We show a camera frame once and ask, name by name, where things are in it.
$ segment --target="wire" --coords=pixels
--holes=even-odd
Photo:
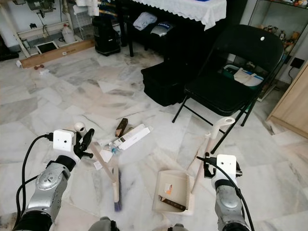
[[[30,151],[31,151],[33,145],[34,145],[35,142],[36,142],[37,140],[39,140],[40,138],[47,138],[47,135],[42,135],[42,136],[36,137],[36,138],[32,141],[30,147],[28,148],[28,151],[27,151],[27,153],[26,153],[26,155],[25,155],[24,162],[23,162],[23,167],[22,167],[22,172],[21,172],[21,174],[22,174],[22,175],[21,175],[22,189],[23,189],[23,208],[22,208],[22,211],[21,211],[21,215],[24,213],[25,208],[26,208],[26,186],[25,186],[25,184],[26,184],[26,180],[25,180],[25,168],[26,168],[26,163],[27,163],[27,160],[28,160],[28,157],[29,157],[29,154],[30,154]]]
[[[249,220],[249,225],[250,225],[251,231],[255,231],[255,228],[254,228],[254,225],[252,223],[251,216],[250,216],[250,213],[249,213],[249,210],[248,210],[247,203],[246,203],[246,201],[245,201],[245,199],[244,199],[244,197],[243,197],[243,195],[241,193],[241,190],[236,186],[234,181],[229,177],[229,175],[224,170],[222,170],[220,167],[218,167],[215,163],[211,162],[209,164],[213,165],[215,168],[217,168],[219,171],[221,171],[228,178],[228,180],[232,183],[232,185],[235,188],[236,193],[238,194],[238,196],[240,197],[240,199],[242,200],[242,202],[244,204],[244,207],[245,207],[245,210],[246,210],[246,214],[247,214],[247,217],[248,217],[248,220]]]
[[[59,0],[59,5],[60,5],[60,19],[61,19],[61,22],[62,22],[61,0]]]
[[[291,78],[291,83],[293,82],[293,77],[292,77],[291,74],[290,74],[291,71],[292,71],[292,69],[293,69],[293,66],[291,67],[291,69],[289,70],[289,73],[288,73],[288,76]]]
[[[244,210],[244,207],[242,206],[242,216],[243,216],[243,218],[244,218],[244,220],[245,220],[245,210]]]
[[[20,220],[20,217],[21,217],[21,215],[22,215],[22,214],[21,214],[21,211],[20,211],[20,203],[19,203],[19,194],[20,194],[20,191],[21,191],[21,189],[22,189],[23,186],[25,186],[25,185],[28,184],[29,182],[35,180],[37,177],[38,177],[38,175],[35,176],[35,177],[32,177],[32,178],[29,179],[29,180],[27,180],[27,181],[25,182],[25,184],[24,184],[24,185],[23,185],[23,184],[20,185],[19,188],[18,188],[18,190],[17,190],[17,193],[16,193],[17,218],[16,218],[16,222],[15,222],[14,227],[18,224],[18,222],[19,222],[19,220]]]
[[[45,34],[45,31],[44,31],[44,28],[45,28],[48,37],[50,37],[50,35],[49,35],[48,31],[47,31],[47,28],[46,28],[47,25],[45,25],[45,24],[43,23],[43,21],[41,20],[39,14],[37,14],[37,16],[38,16],[38,18],[40,19],[40,22],[41,22],[42,25],[43,25],[43,34]]]

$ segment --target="white cloth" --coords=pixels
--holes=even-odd
[[[159,8],[184,18],[201,21],[207,30],[226,17],[226,0],[133,0],[144,5]]]
[[[142,12],[136,21],[133,23],[133,26],[138,30],[145,29],[149,24],[155,23],[157,17],[149,12]]]

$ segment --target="lace tablecloth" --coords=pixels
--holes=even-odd
[[[184,18],[200,21],[205,30],[215,26],[216,22],[226,17],[226,0],[133,0],[144,5],[159,8]]]

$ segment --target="black storage box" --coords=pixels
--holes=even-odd
[[[181,103],[184,86],[196,76],[196,71],[186,65],[163,62],[141,70],[144,92],[162,106]]]

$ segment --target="white box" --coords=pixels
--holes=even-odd
[[[126,150],[149,133],[150,130],[144,124],[140,124],[132,131],[117,139],[114,144],[120,149]]]
[[[55,150],[70,152],[76,144],[75,131],[59,129],[53,132],[52,147]]]

